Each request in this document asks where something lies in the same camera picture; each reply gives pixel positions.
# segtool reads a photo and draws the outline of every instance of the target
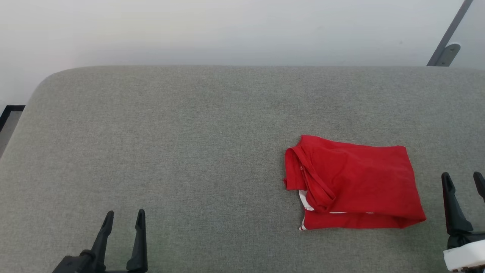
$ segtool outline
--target black floor trim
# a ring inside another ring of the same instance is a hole
[[[23,111],[24,108],[25,108],[25,105],[7,105],[0,117],[0,131],[3,129],[3,126],[7,122],[7,119],[10,116],[10,112]]]

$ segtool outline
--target gray cushioned table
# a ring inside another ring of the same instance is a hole
[[[146,211],[150,272],[446,272],[440,175],[485,227],[485,72],[90,67],[49,76],[0,160],[2,272],[51,272],[115,211],[106,265]],[[407,147],[426,222],[299,231],[282,179],[301,134]]]

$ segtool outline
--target white wall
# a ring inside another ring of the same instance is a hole
[[[425,66],[462,0],[0,0],[0,99],[121,64]]]
[[[474,0],[449,44],[461,48],[450,67],[485,70],[485,0]]]

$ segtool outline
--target metal bracket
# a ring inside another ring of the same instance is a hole
[[[438,58],[438,61],[436,62],[437,67],[449,67],[450,64],[452,63],[453,59],[456,57],[458,52],[460,51],[460,45],[459,44],[451,44],[447,47],[445,47],[445,50],[443,51],[443,54]]]
[[[451,22],[450,26],[448,27],[445,34],[443,35],[443,38],[441,39],[438,46],[436,47],[435,52],[433,53],[433,55],[429,59],[428,64],[426,65],[427,67],[436,67],[436,66],[442,67],[442,66],[444,66],[444,65],[441,64],[443,62],[439,62],[438,59],[445,52],[446,45],[450,42],[450,39],[453,36],[454,31],[456,30],[456,28],[460,24],[461,19],[463,19],[463,17],[465,16],[465,13],[467,13],[467,10],[468,10],[468,8],[470,8],[470,5],[471,5],[472,2],[473,2],[473,0],[464,0],[463,1],[460,9],[458,10],[455,17],[453,18],[453,21]]]

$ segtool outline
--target red shirt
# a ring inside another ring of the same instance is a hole
[[[301,229],[405,228],[426,220],[403,146],[302,136],[286,150],[285,167],[287,190],[300,190],[305,206]]]

